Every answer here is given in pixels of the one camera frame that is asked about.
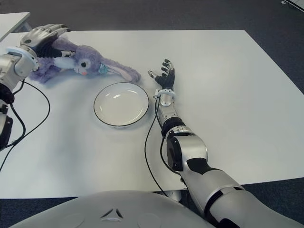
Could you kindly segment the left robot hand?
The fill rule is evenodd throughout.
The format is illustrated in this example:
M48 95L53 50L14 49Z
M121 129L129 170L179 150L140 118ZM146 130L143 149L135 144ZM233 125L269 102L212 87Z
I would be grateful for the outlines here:
M70 57L75 54L72 50L60 50L53 43L70 29L64 24L47 24L33 28L20 41L20 47L33 52L36 57Z

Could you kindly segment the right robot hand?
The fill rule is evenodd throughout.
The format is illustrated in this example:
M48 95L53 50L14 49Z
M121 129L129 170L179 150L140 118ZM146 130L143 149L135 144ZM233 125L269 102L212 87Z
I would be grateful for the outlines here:
M148 75L154 79L162 87L162 89L173 90L175 82L175 68L173 63L168 59L164 59L161 70L161 75L157 75L151 70L148 71Z

